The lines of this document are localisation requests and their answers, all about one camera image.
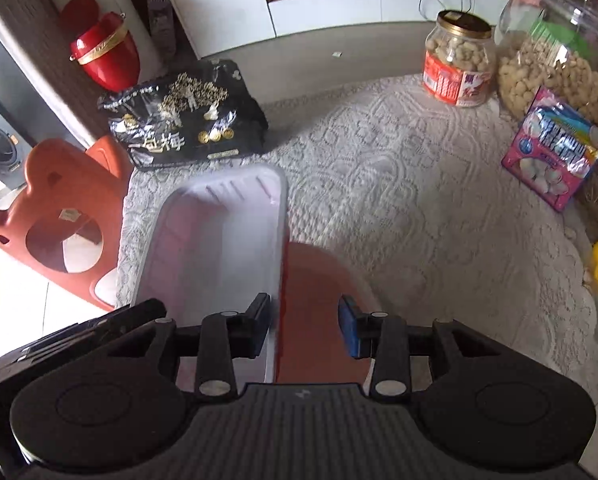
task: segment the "lace tablecloth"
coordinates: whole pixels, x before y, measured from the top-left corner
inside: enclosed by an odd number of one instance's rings
[[[265,112],[274,148],[264,156],[134,172],[119,304],[132,297],[150,227],[176,187],[265,160],[287,175],[292,239],[347,259],[387,310],[412,324],[458,319],[598,398],[596,311],[581,258],[563,216],[501,168],[514,131],[494,99],[449,107],[406,76]]]

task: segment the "gold ribbon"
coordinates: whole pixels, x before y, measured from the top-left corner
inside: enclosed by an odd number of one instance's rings
[[[100,44],[94,47],[92,50],[86,52],[83,56],[77,59],[80,65],[88,64],[91,61],[99,59],[101,56],[108,54],[113,48],[118,46],[119,43],[125,40],[128,35],[128,28],[125,23],[122,23],[115,32],[109,35],[108,38],[103,40]]]

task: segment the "snack packaging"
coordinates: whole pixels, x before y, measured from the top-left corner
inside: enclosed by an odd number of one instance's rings
[[[110,133],[139,170],[263,152],[268,121],[232,60],[202,60],[99,98]]]
[[[501,164],[560,212],[597,160],[598,127],[542,86]]]

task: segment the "orange toy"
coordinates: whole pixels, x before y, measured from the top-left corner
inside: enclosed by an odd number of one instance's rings
[[[28,186],[8,210],[0,211],[0,247],[75,296],[112,310],[94,289],[117,267],[131,172],[128,156],[110,136],[85,153],[64,140],[44,140],[26,160]],[[95,243],[102,241],[103,248],[90,269],[70,274],[62,242],[77,232]]]

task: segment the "pink snack package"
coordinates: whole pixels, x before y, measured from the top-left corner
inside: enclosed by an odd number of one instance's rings
[[[598,128],[542,86],[501,164],[560,212],[597,160]]]

